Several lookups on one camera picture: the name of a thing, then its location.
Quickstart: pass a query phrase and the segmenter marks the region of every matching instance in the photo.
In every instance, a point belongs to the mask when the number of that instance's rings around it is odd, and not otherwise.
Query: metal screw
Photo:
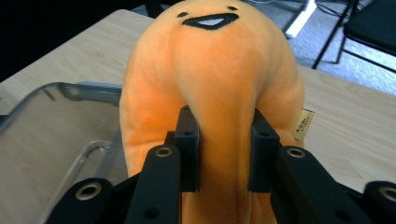
[[[76,192],[76,198],[79,199],[80,201],[86,201],[94,198],[96,195],[100,193],[100,191],[102,191],[102,185],[98,182],[92,182],[82,186]]]
[[[172,154],[172,150],[168,147],[162,147],[155,151],[155,155],[158,157],[167,157]]]
[[[304,158],[305,157],[305,153],[298,148],[289,148],[288,150],[286,150],[286,152],[290,156],[295,157],[295,158]]]
[[[382,196],[384,196],[388,200],[396,202],[396,189],[389,187],[381,187],[379,188],[379,192],[382,194]]]

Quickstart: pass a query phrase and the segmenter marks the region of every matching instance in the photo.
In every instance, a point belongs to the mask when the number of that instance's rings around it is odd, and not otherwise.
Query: plastic container
[[[128,178],[120,87],[52,83],[0,123],[0,223],[45,223],[75,183]]]

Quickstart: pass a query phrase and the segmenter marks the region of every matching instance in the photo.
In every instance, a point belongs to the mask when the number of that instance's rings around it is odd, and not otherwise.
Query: floor
[[[286,31],[290,23],[304,7],[304,0],[244,0],[244,2],[264,13],[283,31]],[[317,3],[318,8],[308,20],[302,31],[296,37],[289,40],[297,63],[307,67],[311,67],[318,57],[331,29],[338,20],[338,17],[332,14],[334,14],[334,11],[341,13],[345,8],[345,4],[340,0],[317,0]],[[133,11],[147,15],[144,6],[135,8]],[[340,77],[372,89],[396,95],[396,74],[346,53],[343,53],[339,64],[334,63],[341,37],[342,30],[339,30],[317,69],[335,77]],[[346,48],[375,60],[376,62],[396,68],[395,57],[374,49],[366,48],[350,40],[346,42]]]

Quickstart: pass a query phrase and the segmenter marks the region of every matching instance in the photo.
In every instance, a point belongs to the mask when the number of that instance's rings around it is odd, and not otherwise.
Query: wooden table
[[[0,114],[50,82],[121,84],[137,38],[151,19],[120,10],[0,83]],[[316,112],[305,148],[338,182],[362,191],[373,180],[396,183],[396,97],[299,67],[304,107]]]

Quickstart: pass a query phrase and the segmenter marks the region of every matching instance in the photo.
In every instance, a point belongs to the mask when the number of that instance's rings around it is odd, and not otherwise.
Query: orange fabric
[[[239,18],[217,30],[182,24],[220,13]],[[303,102],[289,44],[260,11],[236,0],[178,3],[142,34],[126,69],[120,125],[129,175],[140,172],[147,151],[163,143],[189,105],[202,136],[201,190],[183,195],[182,222],[274,222],[268,195],[248,192],[254,109],[282,145],[301,145],[291,130]]]

